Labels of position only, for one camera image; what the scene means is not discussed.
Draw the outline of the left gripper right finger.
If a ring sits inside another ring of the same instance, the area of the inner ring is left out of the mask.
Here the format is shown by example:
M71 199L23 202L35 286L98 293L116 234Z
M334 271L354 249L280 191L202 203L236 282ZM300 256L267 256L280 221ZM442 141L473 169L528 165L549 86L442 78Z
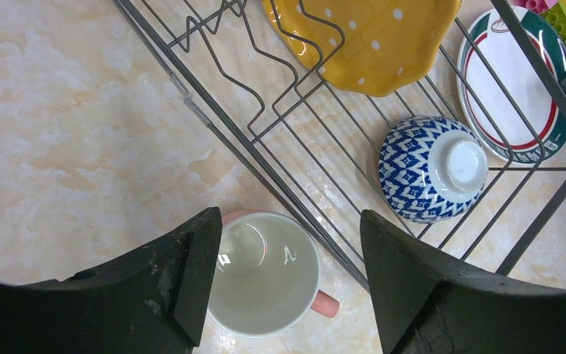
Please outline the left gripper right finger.
M566 289L485 271L360 216L384 353L566 353Z

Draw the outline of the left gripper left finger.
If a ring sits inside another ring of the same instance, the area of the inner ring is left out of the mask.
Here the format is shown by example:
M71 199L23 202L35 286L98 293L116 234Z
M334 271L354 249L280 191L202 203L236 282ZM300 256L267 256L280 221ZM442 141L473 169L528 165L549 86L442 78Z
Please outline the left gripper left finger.
M200 345L222 232L209 207L65 280L0 283L0 353L190 353Z

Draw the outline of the white plate green red rim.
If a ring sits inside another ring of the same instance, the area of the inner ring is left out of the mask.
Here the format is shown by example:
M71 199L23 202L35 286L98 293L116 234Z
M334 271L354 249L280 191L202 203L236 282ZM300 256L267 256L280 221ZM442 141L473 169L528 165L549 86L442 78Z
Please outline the white plate green red rim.
M561 150L566 119L498 11L470 26L457 65L462 110L491 153L534 165Z

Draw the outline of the orange patterned bowl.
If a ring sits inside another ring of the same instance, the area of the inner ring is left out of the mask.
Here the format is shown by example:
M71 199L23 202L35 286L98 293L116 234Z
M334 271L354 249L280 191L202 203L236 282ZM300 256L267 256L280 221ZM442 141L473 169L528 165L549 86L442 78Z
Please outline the orange patterned bowl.
M414 116L397 123L378 159L388 205L414 223L437 223L469 211L482 195L488 171L479 139L446 117Z

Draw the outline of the yellow dotted plate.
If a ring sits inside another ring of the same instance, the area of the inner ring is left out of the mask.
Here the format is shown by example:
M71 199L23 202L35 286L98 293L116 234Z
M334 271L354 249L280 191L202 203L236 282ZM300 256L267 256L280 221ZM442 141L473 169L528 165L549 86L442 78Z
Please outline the yellow dotted plate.
M263 1L296 59L335 88L374 97L423 78L460 1Z

